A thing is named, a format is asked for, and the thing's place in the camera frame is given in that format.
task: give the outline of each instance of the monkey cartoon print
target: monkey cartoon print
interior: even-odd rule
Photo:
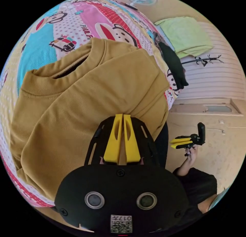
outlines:
[[[111,27],[105,23],[96,23],[95,28],[98,35],[103,39],[128,42],[135,47],[138,46],[136,39],[119,24],[114,24],[114,27]]]
[[[55,23],[61,22],[63,20],[63,18],[66,16],[67,16],[67,13],[58,12],[56,14],[49,16],[49,17],[45,17],[37,24],[34,32],[37,32],[38,30],[43,28],[47,23],[55,24]]]

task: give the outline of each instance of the bed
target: bed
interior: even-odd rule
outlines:
[[[19,39],[0,78],[0,151],[12,182],[34,207],[52,207],[54,202],[17,178],[9,150],[11,120],[25,73],[53,63],[90,38],[124,41],[153,55],[164,74],[168,67],[155,47],[152,22],[141,12],[114,0],[67,0],[40,17]],[[177,98],[172,88],[164,93],[169,109]]]
[[[201,58],[207,58],[208,54],[211,57],[221,54],[220,59],[224,63],[216,61],[205,67],[201,63],[183,64],[189,86],[181,92],[174,92],[172,85],[175,82],[168,76],[168,67],[153,40],[153,32],[164,38],[165,35],[144,14],[123,3],[114,0],[67,0],[49,10],[28,28],[13,48],[0,76],[0,155],[12,182],[31,206],[52,207],[54,202],[17,178],[9,150],[11,120],[25,73],[53,63],[86,44],[90,38],[98,37],[126,41],[155,57],[170,83],[170,88],[164,93],[169,109],[177,98],[206,96],[246,99],[244,73],[233,49],[215,26],[199,23],[214,44],[214,48],[201,55]],[[119,38],[118,34],[121,33],[124,37]],[[187,56],[181,62],[193,59]]]

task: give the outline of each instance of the sticker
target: sticker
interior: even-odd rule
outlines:
[[[132,233],[132,216],[111,215],[111,233]]]

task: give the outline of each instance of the bedsheet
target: bedsheet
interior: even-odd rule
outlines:
[[[117,1],[67,0],[39,18],[17,42],[0,78],[0,154],[11,180],[30,205],[52,207],[54,202],[17,177],[9,150],[11,120],[25,73],[53,63],[97,37],[144,48],[167,77],[168,67],[154,45],[154,31],[158,32],[146,16]],[[172,76],[167,79],[173,84]],[[179,92],[170,87],[163,94],[170,109]]]

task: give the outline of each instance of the folded green cloth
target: folded green cloth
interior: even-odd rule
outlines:
[[[188,55],[195,57],[213,48],[208,34],[194,18],[162,19],[155,25],[161,27],[180,59]]]

